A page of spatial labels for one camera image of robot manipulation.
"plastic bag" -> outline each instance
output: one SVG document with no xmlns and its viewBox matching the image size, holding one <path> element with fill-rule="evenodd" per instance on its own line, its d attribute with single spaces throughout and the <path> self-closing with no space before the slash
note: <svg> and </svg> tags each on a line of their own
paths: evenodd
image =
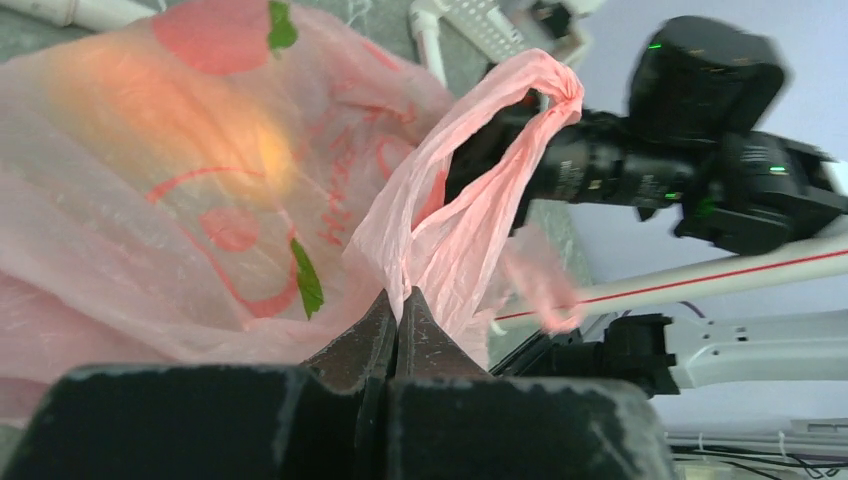
<svg viewBox="0 0 848 480">
<path fill-rule="evenodd" d="M 299 362 L 383 288 L 400 318 L 420 286 L 485 365 L 531 271 L 520 245 L 501 255 L 518 199 L 583 94 L 533 51 L 454 105 L 334 17 L 267 0 L 187 2 L 15 59 L 0 85 L 7 421 L 81 364 Z M 556 105 L 443 206 L 451 152 L 529 87 Z M 576 301 L 561 269 L 533 271 L 551 288 L 524 283 L 532 304 Z"/>
</svg>

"wire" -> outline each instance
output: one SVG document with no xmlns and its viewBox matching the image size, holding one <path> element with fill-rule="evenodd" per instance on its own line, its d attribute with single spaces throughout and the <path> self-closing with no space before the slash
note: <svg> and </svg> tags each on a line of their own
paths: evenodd
<svg viewBox="0 0 848 480">
<path fill-rule="evenodd" d="M 790 456 L 793 460 L 798 463 L 791 462 L 782 462 L 779 460 L 770 460 L 767 458 L 756 458 L 751 457 L 751 455 L 774 455 L 769 452 L 756 452 L 751 450 L 744 449 L 730 449 L 726 447 L 709 447 L 704 450 L 700 450 L 698 447 L 673 447 L 672 452 L 677 454 L 687 454 L 687 455 L 703 455 L 709 457 L 717 457 L 717 458 L 728 458 L 733 460 L 746 460 L 749 462 L 759 462 L 765 465 L 775 465 L 778 467 L 789 467 L 789 468 L 810 468 L 810 469 L 839 469 L 839 468 L 848 468 L 848 462 L 839 462 L 839 463 L 820 463 L 820 464 L 809 464 L 806 462 L 799 462 L 796 456 Z"/>
<path fill-rule="evenodd" d="M 675 462 L 692 462 L 692 461 L 695 461 L 695 459 L 692 459 L 692 458 L 675 458 L 674 461 Z M 750 467 L 748 465 L 743 465 L 741 463 L 736 463 L 736 462 L 721 462 L 721 463 L 723 463 L 725 465 L 731 465 L 731 466 L 738 468 L 740 470 L 745 470 L 747 472 L 751 472 L 751 473 L 753 473 L 755 475 L 759 475 L 763 478 L 768 478 L 769 480 L 782 480 L 780 477 L 776 477 L 776 476 L 774 476 L 770 473 L 766 473 L 762 470 L 759 470 L 759 469 L 754 468 L 754 467 Z"/>
<path fill-rule="evenodd" d="M 680 303 L 684 307 L 688 308 L 689 310 L 692 310 L 692 312 L 694 312 L 695 315 L 698 316 L 698 318 L 707 318 L 707 316 L 704 315 L 704 312 L 702 312 L 700 308 L 696 307 L 694 303 L 687 302 L 687 301 L 682 301 L 682 302 L 678 302 L 678 303 Z"/>
<path fill-rule="evenodd" d="M 759 475 L 763 478 L 768 478 L 769 480 L 781 480 L 781 478 L 778 477 L 778 476 L 772 475 L 770 473 L 766 473 L 766 472 L 759 470 L 759 469 L 756 469 L 754 467 L 749 467 L 748 465 L 742 465 L 741 463 L 736 463 L 736 462 L 721 462 L 721 463 L 733 465 L 734 468 L 738 468 L 740 470 L 745 470 L 746 472 L 751 472 L 751 473 Z"/>
</svg>

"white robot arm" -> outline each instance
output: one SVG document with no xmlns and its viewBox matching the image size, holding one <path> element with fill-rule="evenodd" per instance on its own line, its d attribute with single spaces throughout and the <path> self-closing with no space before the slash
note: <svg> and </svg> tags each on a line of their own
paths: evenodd
<svg viewBox="0 0 848 480">
<path fill-rule="evenodd" d="M 0 7 L 57 27 L 73 24 L 95 32 L 117 30 L 159 13 L 132 0 L 0 0 Z"/>
<path fill-rule="evenodd" d="M 439 46 L 440 21 L 468 38 L 492 63 L 529 48 L 577 69 L 592 45 L 582 19 L 606 0 L 415 0 L 410 25 L 424 65 L 447 83 Z"/>
</svg>

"white plastic part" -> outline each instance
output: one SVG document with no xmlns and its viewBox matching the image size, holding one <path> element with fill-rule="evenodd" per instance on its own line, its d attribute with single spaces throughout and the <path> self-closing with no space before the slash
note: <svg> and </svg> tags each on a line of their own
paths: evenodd
<svg viewBox="0 0 848 480">
<path fill-rule="evenodd" d="M 444 11 L 444 5 L 437 1 L 415 0 L 409 9 L 409 25 L 418 47 L 421 65 L 442 85 L 447 85 L 445 62 L 439 44 L 439 19 Z"/>
<path fill-rule="evenodd" d="M 681 389 L 742 381 L 848 380 L 848 311 L 665 327 L 669 369 Z"/>
<path fill-rule="evenodd" d="M 73 23 L 95 32 L 117 30 L 158 13 L 131 0 L 0 0 L 0 6 L 58 27 Z"/>
<path fill-rule="evenodd" d="M 418 55 L 421 64 L 443 84 L 447 79 L 439 45 L 441 20 L 451 23 L 493 62 L 526 49 L 493 0 L 415 0 L 409 8 L 409 22 Z"/>
<path fill-rule="evenodd" d="M 787 244 L 753 257 L 729 257 L 640 275 L 582 290 L 587 315 L 665 305 L 848 273 L 848 234 Z M 537 323 L 517 303 L 498 318 L 501 328 Z"/>
</svg>

